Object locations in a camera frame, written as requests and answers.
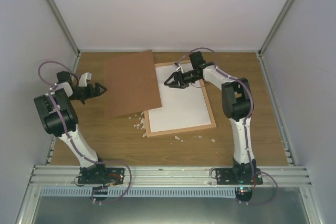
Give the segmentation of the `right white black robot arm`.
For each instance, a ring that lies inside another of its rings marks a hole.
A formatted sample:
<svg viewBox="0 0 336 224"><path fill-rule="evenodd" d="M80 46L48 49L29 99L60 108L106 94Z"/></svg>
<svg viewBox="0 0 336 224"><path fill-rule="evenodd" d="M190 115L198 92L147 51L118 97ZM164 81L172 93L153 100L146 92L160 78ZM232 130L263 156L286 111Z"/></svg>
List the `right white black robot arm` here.
<svg viewBox="0 0 336 224"><path fill-rule="evenodd" d="M170 88L185 89L198 80L204 80L217 87L222 94L222 109L232 126L234 156L232 176L240 185L251 182L256 172L256 161L251 147L250 121L254 101L246 78L236 78L219 68L214 62L204 60L200 51L189 55L192 70L177 69L165 81Z"/></svg>

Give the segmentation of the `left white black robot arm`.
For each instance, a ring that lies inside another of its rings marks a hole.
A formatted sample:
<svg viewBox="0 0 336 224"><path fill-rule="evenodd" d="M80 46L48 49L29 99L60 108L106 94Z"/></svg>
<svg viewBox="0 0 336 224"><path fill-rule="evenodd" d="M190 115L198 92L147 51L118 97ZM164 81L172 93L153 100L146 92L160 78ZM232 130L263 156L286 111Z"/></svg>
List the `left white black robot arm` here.
<svg viewBox="0 0 336 224"><path fill-rule="evenodd" d="M80 164L80 173L89 175L96 184L108 179L108 171L102 159L89 146L79 130L79 119L72 101L86 100L103 95L107 88L99 83L90 84L91 73L80 77L68 71L57 73L57 82L48 93L34 98L39 118L44 130L62 140L73 152Z"/></svg>

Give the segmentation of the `right aluminium corner post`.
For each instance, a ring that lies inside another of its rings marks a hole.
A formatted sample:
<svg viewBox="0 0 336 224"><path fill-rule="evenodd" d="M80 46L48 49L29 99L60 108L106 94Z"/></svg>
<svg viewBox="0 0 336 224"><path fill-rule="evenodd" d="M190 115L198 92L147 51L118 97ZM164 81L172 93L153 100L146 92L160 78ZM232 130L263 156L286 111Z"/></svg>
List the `right aluminium corner post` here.
<svg viewBox="0 0 336 224"><path fill-rule="evenodd" d="M268 45L270 44L271 40L273 39L275 33L277 32L278 28L280 27L281 23L283 22L284 18L287 16L289 10L291 9L292 5L294 4L295 0L286 0L281 11L279 12L274 24L271 27L266 39L264 40L261 48L258 50L258 56L261 57L264 52L266 51Z"/></svg>

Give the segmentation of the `left aluminium corner post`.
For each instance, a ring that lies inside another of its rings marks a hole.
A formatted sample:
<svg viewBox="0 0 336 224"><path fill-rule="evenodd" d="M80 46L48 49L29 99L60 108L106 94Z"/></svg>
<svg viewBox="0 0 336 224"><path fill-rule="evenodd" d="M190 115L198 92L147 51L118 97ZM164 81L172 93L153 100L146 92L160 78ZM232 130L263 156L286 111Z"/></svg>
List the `left aluminium corner post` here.
<svg viewBox="0 0 336 224"><path fill-rule="evenodd" d="M63 34L65 35L65 38L68 42L68 44L71 46L72 50L74 51L76 57L80 56L80 50L68 28L68 26L65 23L65 20L62 17L62 14L60 13L56 3L54 0L46 0L48 6L50 7L57 23L59 24Z"/></svg>

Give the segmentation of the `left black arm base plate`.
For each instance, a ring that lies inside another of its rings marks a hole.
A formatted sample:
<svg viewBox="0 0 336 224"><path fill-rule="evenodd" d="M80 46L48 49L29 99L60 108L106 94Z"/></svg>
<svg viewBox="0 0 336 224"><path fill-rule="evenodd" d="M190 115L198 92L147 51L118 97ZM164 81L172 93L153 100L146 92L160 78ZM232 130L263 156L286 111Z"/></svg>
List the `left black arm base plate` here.
<svg viewBox="0 0 336 224"><path fill-rule="evenodd" d="M92 165L88 168L80 168L77 176L78 185L120 185L124 180L124 168L106 168Z"/></svg>

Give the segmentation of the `aluminium front mounting rail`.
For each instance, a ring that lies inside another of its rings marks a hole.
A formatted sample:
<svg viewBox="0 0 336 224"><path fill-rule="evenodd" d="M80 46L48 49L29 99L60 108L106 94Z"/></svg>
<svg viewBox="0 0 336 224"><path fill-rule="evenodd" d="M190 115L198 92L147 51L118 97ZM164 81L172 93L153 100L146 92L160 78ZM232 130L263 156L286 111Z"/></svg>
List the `aluminium front mounting rail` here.
<svg viewBox="0 0 336 224"><path fill-rule="evenodd" d="M259 187L311 187L311 180L302 166L262 166L263 184ZM125 171L123 187L131 180L132 187L235 187L217 184L210 167L132 166ZM36 165L29 184L39 186L73 186L79 166Z"/></svg>

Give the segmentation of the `brown frame backing board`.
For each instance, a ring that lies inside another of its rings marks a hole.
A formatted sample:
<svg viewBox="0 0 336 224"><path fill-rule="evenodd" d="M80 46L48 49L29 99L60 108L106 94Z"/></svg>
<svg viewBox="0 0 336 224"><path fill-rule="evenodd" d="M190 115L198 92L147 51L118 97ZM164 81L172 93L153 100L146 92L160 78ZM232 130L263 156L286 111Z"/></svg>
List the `brown frame backing board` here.
<svg viewBox="0 0 336 224"><path fill-rule="evenodd" d="M143 51L104 62L104 117L107 119L162 106L153 52Z"/></svg>

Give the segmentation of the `aluminium corner post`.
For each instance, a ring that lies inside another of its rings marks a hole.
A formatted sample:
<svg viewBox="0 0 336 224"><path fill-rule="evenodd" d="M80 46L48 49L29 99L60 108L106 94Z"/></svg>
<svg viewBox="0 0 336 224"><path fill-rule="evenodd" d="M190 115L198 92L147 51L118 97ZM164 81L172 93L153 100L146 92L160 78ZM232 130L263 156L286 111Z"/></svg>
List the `aluminium corner post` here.
<svg viewBox="0 0 336 224"><path fill-rule="evenodd" d="M63 34L65 35L65 38L68 42L68 44L71 46L72 50L74 51L76 57L80 56L80 50L68 28L68 26L65 23L65 20L62 17L62 14L60 13L56 3L54 0L46 0L48 6L50 7L57 23L59 24Z"/></svg>
<svg viewBox="0 0 336 224"><path fill-rule="evenodd" d="M291 9L292 5L294 4L295 0L286 0L281 11L279 12L274 24L271 27L266 39L264 40L261 48L258 50L258 56L261 57L264 52L266 51L268 45L270 44L271 40L273 39L275 33L277 32L278 28L280 27L281 23L283 22L284 18L287 16L289 10Z"/></svg>

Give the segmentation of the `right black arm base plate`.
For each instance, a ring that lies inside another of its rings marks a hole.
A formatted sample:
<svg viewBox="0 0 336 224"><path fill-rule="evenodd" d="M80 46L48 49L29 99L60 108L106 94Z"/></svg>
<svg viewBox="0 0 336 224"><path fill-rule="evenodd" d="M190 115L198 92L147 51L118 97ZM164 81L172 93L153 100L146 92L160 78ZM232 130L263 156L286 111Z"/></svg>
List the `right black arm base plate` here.
<svg viewBox="0 0 336 224"><path fill-rule="evenodd" d="M216 168L216 182L218 185L262 185L263 179L260 174L252 178L251 169L239 170L235 168Z"/></svg>

